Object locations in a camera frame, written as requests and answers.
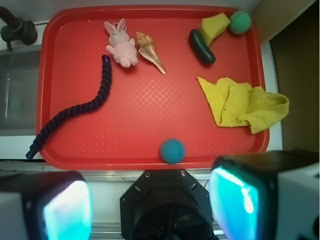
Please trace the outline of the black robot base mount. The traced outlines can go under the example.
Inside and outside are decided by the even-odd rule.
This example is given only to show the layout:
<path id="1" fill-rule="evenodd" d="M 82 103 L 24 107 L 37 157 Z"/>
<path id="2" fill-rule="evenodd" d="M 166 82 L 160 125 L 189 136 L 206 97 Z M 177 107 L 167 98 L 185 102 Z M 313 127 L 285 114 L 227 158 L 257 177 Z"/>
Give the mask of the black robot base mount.
<path id="1" fill-rule="evenodd" d="M 186 170 L 146 170 L 119 199 L 125 240 L 216 240 L 209 192 Z"/>

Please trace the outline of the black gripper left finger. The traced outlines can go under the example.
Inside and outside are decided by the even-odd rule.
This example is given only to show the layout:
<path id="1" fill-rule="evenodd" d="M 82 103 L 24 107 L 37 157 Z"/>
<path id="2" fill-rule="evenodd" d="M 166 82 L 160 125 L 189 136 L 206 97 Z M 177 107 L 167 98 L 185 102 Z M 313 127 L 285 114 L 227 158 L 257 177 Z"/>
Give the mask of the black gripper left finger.
<path id="1" fill-rule="evenodd" d="M 93 197 L 77 171 L 0 177 L 2 240 L 88 240 Z"/>

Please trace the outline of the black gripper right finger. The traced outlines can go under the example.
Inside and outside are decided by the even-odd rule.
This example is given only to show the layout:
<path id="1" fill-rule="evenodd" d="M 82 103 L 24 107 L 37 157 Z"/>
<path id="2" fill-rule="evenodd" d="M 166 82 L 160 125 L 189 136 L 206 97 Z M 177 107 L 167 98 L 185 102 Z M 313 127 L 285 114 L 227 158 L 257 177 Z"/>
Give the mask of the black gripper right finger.
<path id="1" fill-rule="evenodd" d="M 219 156 L 208 190 L 229 240 L 317 240 L 320 155 L 293 149 Z"/>

